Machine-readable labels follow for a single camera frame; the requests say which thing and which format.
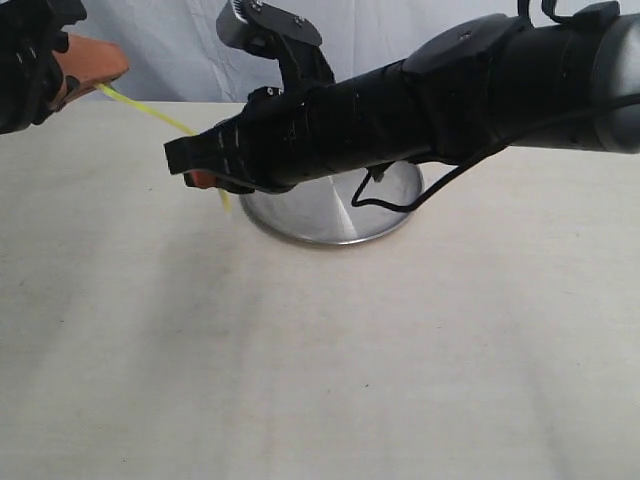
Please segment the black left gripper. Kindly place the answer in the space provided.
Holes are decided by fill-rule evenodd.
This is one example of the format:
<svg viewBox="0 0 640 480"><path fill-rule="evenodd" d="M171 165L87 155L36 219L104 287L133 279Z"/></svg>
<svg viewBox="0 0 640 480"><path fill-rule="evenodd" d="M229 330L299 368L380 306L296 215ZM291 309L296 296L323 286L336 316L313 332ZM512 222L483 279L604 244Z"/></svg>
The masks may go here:
<svg viewBox="0 0 640 480"><path fill-rule="evenodd" d="M64 31L85 18L80 1L1 4L2 134L40 125L129 71L116 44Z"/></svg>

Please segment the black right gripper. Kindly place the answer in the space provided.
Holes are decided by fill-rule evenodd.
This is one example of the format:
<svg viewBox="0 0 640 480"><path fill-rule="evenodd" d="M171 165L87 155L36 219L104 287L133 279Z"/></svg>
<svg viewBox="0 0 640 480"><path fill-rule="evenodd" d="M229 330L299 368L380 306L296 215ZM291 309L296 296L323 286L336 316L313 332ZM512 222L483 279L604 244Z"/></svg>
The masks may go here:
<svg viewBox="0 0 640 480"><path fill-rule="evenodd" d="M423 95L396 62L336 84L249 102L204 132L164 144L171 175L200 190L280 194L300 183L430 149Z"/></svg>

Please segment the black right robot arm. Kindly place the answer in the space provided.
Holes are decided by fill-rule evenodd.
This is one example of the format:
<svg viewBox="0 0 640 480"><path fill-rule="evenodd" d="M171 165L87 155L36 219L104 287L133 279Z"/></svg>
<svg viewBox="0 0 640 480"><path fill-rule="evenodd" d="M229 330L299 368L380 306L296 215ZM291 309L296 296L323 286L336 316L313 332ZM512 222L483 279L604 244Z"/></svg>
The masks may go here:
<svg viewBox="0 0 640 480"><path fill-rule="evenodd" d="M639 18L615 1L536 27L525 10L460 24L408 57L337 81L316 27L262 1L231 1L216 29L228 47L278 63L283 85L254 91L243 110L165 145L190 186L205 175L238 194L393 163L460 165L518 145L635 153Z"/></svg>

